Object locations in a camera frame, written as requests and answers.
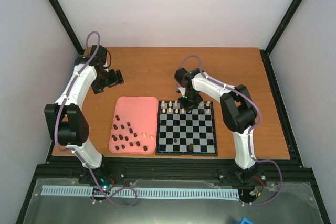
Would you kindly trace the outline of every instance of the wire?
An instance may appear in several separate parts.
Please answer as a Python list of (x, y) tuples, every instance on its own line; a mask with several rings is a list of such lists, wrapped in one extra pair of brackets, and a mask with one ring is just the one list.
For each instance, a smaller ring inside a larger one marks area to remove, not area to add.
[[(96, 183), (98, 189), (100, 190), (101, 194), (104, 195), (104, 197), (106, 198), (106, 200), (110, 201), (112, 204), (118, 206), (118, 207), (130, 207), (132, 205), (134, 205), (137, 200), (138, 200), (138, 193), (137, 191), (134, 189), (134, 188), (131, 188), (131, 187), (123, 187), (123, 188), (120, 188), (118, 191), (116, 191), (114, 194), (112, 194), (111, 196), (107, 196), (104, 191), (102, 190), (102, 188), (100, 187), (91, 167), (88, 165), (88, 163), (84, 160), (84, 158), (76, 151), (76, 149), (74, 148), (66, 148), (66, 149), (61, 149), (59, 144), (58, 144), (58, 127), (59, 127), (59, 122), (60, 122), (60, 118), (61, 118), (61, 114), (62, 114), (62, 111), (64, 109), (64, 106), (66, 104), (66, 101), (67, 101), (67, 98), (69, 97), (70, 95), (70, 91), (72, 89), (72, 87), (74, 86), (76, 80), (78, 79), (78, 76), (84, 71), (84, 69), (88, 66), (88, 64), (93, 60), (93, 58), (96, 56), (97, 54), (97, 51), (99, 49), (99, 46), (100, 46), (100, 35), (97, 31), (92, 31), (89, 33), (88, 37), (86, 38), (86, 50), (87, 52), (89, 51), (88, 50), (88, 43), (89, 43), (89, 38), (91, 37), (92, 34), (96, 34), (98, 36), (98, 42), (97, 42), (97, 46), (96, 46), (96, 49), (95, 51), (93, 52), (93, 54), (91, 55), (91, 57), (89, 58), (89, 60), (83, 65), (83, 67), (81, 67), (81, 69), (78, 71), (78, 74), (74, 76), (73, 80), (71, 81), (67, 91), (66, 91), (66, 98), (63, 99), (62, 101), (62, 104), (61, 106), (59, 107), (59, 110), (58, 110), (58, 113), (57, 113), (57, 116), (56, 116), (56, 123), (55, 123), (55, 130), (54, 130), (54, 140), (55, 140), (55, 145), (57, 147), (57, 149), (60, 151), (60, 152), (66, 152), (66, 151), (73, 151), (74, 154), (78, 157), (78, 159), (86, 165), (86, 167), (88, 168), (94, 182)], [(122, 190), (126, 190), (126, 189), (129, 189), (129, 190), (132, 190), (135, 194), (135, 199), (133, 201), (133, 203), (129, 204), (129, 205), (119, 205), (117, 203), (115, 203), (114, 201), (112, 201), (110, 199), (110, 197), (113, 197), (116, 193), (118, 193), (119, 191), (122, 191)]]
[[(179, 66), (179, 69), (182, 67), (183, 63), (184, 63), (187, 59), (192, 58), (192, 57), (198, 59), (198, 62), (199, 62), (199, 71), (200, 71), (200, 74), (201, 74), (204, 78), (206, 78), (208, 81), (210, 81), (210, 82), (216, 84), (217, 86), (220, 86), (221, 88), (225, 88), (225, 89), (227, 89), (227, 90), (229, 90), (229, 91), (231, 91), (231, 92), (234, 92), (234, 93), (236, 93), (237, 95), (243, 97), (245, 100), (247, 100), (247, 101), (248, 101), (248, 102), (249, 102), (249, 103), (256, 109), (256, 111), (257, 111), (257, 113), (258, 113), (258, 115), (259, 115), (259, 120), (258, 120), (258, 122), (257, 122), (256, 124), (254, 124), (254, 125), (248, 130), (248, 132), (247, 132), (247, 133), (248, 133), (248, 134), (247, 134), (248, 152), (249, 152), (249, 154), (250, 154), (250, 157), (251, 157), (256, 163), (273, 163), (273, 164), (275, 165), (275, 167), (277, 168), (277, 170), (278, 170), (278, 172), (279, 172), (279, 176), (280, 176), (280, 189), (279, 189), (279, 191), (278, 191), (272, 198), (270, 198), (270, 199), (268, 199), (268, 200), (266, 200), (266, 201), (264, 201), (264, 202), (262, 202), (262, 203), (253, 204), (253, 206), (262, 206), (262, 205), (265, 205), (265, 204), (267, 204), (267, 203), (272, 202), (273, 200), (275, 200), (275, 199), (280, 195), (280, 193), (281, 193), (281, 191), (282, 191), (282, 188), (283, 188), (283, 186), (284, 186), (284, 185), (283, 185), (283, 184), (284, 184), (284, 181), (283, 181), (283, 179), (282, 179), (282, 172), (281, 172), (281, 170), (280, 170), (280, 167), (278, 166), (278, 164), (277, 164), (275, 161), (270, 160), (270, 159), (258, 160), (258, 159), (256, 159), (256, 158), (254, 157), (254, 155), (252, 154), (251, 135), (253, 134), (253, 130), (254, 130), (254, 128), (257, 127), (257, 126), (262, 122), (262, 120), (263, 120), (261, 111), (259, 110), (258, 106), (257, 106), (257, 105), (256, 105), (256, 104), (255, 104), (249, 97), (247, 97), (246, 95), (240, 93), (239, 91), (237, 91), (237, 90), (235, 90), (235, 89), (233, 89), (233, 88), (231, 88), (231, 87), (228, 87), (227, 85), (224, 85), (223, 83), (221, 83), (221, 82), (219, 82), (219, 81), (217, 81), (217, 80), (212, 79), (210, 76), (206, 76), (206, 75), (203, 73), (203, 71), (202, 71), (202, 60), (200, 59), (199, 56), (197, 56), (197, 55), (190, 55), (190, 56), (186, 57), (186, 58), (181, 62), (180, 66)], [(176, 82), (176, 90), (178, 90), (178, 86), (179, 86), (179, 85), (178, 85), (178, 82)]]
[(107, 50), (107, 52), (109, 53), (110, 55), (110, 64), (107, 66), (107, 67), (104, 67), (105, 69), (108, 69), (110, 66), (111, 66), (111, 62), (112, 62), (112, 56), (111, 56), (111, 53), (109, 50)]

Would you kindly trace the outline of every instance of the pink tray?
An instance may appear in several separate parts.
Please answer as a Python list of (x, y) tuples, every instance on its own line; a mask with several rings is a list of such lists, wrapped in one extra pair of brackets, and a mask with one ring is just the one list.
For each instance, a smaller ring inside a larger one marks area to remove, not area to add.
[(144, 153), (150, 154), (155, 151), (156, 132), (158, 130), (157, 110), (159, 101), (155, 97), (120, 97), (115, 105), (112, 130), (110, 135), (109, 149), (114, 153)]

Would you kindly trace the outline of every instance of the chessboard square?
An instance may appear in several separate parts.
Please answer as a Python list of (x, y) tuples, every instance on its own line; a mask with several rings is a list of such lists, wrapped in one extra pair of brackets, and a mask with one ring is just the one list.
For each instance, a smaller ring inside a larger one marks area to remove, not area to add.
[(206, 130), (207, 133), (210, 133), (210, 132), (212, 132), (212, 127), (206, 126), (205, 130)]
[(193, 132), (200, 132), (199, 126), (193, 126)]
[(180, 132), (187, 132), (186, 126), (180, 126)]
[(194, 145), (200, 145), (201, 144), (199, 139), (194, 139), (193, 143), (194, 143)]
[(199, 132), (200, 133), (206, 133), (206, 127), (205, 126), (200, 126), (199, 127)]
[(193, 139), (193, 133), (187, 132), (187, 139)]
[(160, 114), (160, 119), (161, 119), (161, 121), (167, 120), (167, 115), (166, 114)]
[(214, 145), (214, 140), (213, 139), (207, 139), (206, 140), (206, 145)]
[(207, 152), (208, 153), (215, 153), (215, 146), (214, 145), (208, 145), (207, 146)]
[(186, 126), (187, 132), (193, 132), (193, 127), (192, 126)]
[(187, 152), (187, 146), (186, 145), (180, 145), (180, 152)]
[(206, 133), (206, 139), (214, 139), (214, 133)]
[(180, 145), (186, 145), (186, 144), (187, 144), (187, 139), (180, 138)]
[(160, 138), (166, 138), (167, 133), (166, 132), (160, 132)]
[(159, 138), (159, 145), (161, 144), (166, 144), (166, 139), (165, 138)]
[(165, 152), (166, 151), (166, 145), (160, 144), (159, 145), (159, 152)]
[(173, 139), (172, 138), (167, 138), (166, 139), (166, 144), (173, 144)]
[(173, 145), (173, 151), (174, 152), (179, 152), (180, 151), (180, 146), (179, 145)]
[(173, 151), (173, 145), (168, 144), (166, 145), (166, 152), (172, 152)]
[(208, 148), (206, 145), (201, 145), (201, 152), (208, 152)]
[(173, 138), (173, 132), (167, 132), (167, 138)]
[(205, 121), (205, 126), (211, 126), (212, 127), (212, 120)]
[(160, 132), (166, 132), (167, 131), (167, 126), (160, 125)]
[(193, 132), (193, 139), (200, 139), (200, 134), (198, 132)]
[(201, 152), (201, 146), (200, 145), (194, 145), (194, 151), (193, 152)]
[(207, 145), (207, 139), (200, 139), (200, 144), (202, 145)]

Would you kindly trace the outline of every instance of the black aluminum frame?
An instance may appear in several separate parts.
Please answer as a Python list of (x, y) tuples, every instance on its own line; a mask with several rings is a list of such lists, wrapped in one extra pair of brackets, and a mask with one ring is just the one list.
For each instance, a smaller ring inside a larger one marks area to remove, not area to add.
[[(59, 17), (74, 47), (79, 54), (84, 52), (75, 32), (73, 31), (58, 0), (49, 0), (55, 13)], [(267, 48), (260, 50), (265, 72), (273, 94), (281, 127), (285, 135), (290, 160), (277, 160), (286, 182), (309, 182), (316, 198), (324, 223), (330, 223), (327, 211), (311, 168), (304, 168), (299, 150), (287, 116), (286, 108), (281, 97), (276, 77), (270, 61), (270, 54), (282, 33), (289, 24), (302, 0), (293, 0), (282, 21), (272, 36)], [(87, 170), (81, 166), (76, 157), (52, 156), (54, 142), (51, 143), (45, 164), (37, 165), (27, 196), (21, 208), (17, 223), (22, 223), (27, 211), (36, 180), (38, 178), (80, 178), (83, 183), (94, 184)], [(112, 173), (117, 184), (127, 184), (138, 179), (162, 180), (201, 180), (221, 186), (246, 189), (253, 186), (242, 186), (226, 177), (228, 171), (235, 165), (233, 159), (179, 159), (179, 158), (117, 158), (108, 157), (107, 162), (112, 167)], [(264, 174), (268, 181), (278, 181), (279, 174), (273, 164), (258, 164), (258, 175)]]

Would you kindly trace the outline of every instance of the white wall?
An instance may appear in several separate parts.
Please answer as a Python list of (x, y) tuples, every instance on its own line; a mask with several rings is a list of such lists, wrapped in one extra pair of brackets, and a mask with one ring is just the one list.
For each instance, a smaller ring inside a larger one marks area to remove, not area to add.
[(292, 0), (59, 1), (82, 43), (96, 29), (107, 46), (265, 49)]
[(304, 165), (336, 223), (336, 0), (303, 0), (270, 58)]
[(50, 137), (43, 109), (71, 75), (76, 52), (48, 0), (0, 0), (0, 212), (15, 223)]

